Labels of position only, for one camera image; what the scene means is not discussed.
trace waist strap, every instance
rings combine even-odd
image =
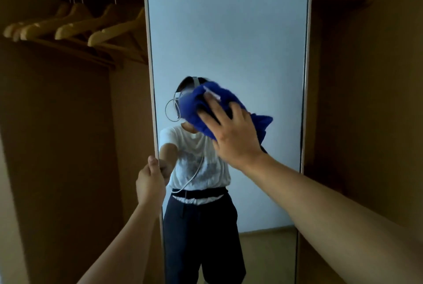
[[[173,188],[172,192],[179,191],[177,188]],[[209,198],[209,197],[219,197],[220,195],[224,195],[228,192],[226,187],[217,187],[217,188],[208,188],[201,191],[180,191],[179,193],[172,194],[176,197],[182,197],[185,199],[201,199],[201,198]]]

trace dark pants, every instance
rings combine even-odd
[[[240,284],[245,265],[229,194],[208,204],[167,204],[163,220],[166,284],[196,284],[203,267],[209,284]]]

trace bare arm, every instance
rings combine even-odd
[[[178,160],[178,147],[175,144],[164,144],[160,148],[159,159],[161,172],[167,185]]]
[[[215,100],[207,99],[220,125],[204,112],[199,115],[217,139],[219,156],[283,207],[347,283],[423,283],[422,243],[386,218],[261,152],[246,111],[231,104],[230,120]]]
[[[142,283],[154,222],[165,197],[165,182],[156,159],[140,171],[138,206],[121,232],[79,280],[79,284]]]

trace neck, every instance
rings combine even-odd
[[[183,122],[182,124],[181,124],[181,126],[182,126],[182,128],[184,129],[184,130],[186,130],[187,132],[189,132],[189,133],[191,133],[191,134],[196,134],[196,133],[198,133],[198,130],[196,130],[194,127],[193,127],[193,125],[191,125],[190,123],[188,123],[188,122]]]

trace black hair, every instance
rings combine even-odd
[[[208,80],[203,77],[198,77],[198,81],[200,85],[208,82]],[[184,80],[181,81],[181,83],[179,84],[176,92],[181,92],[182,90],[190,86],[194,88],[194,84],[194,79],[191,76],[185,77]]]

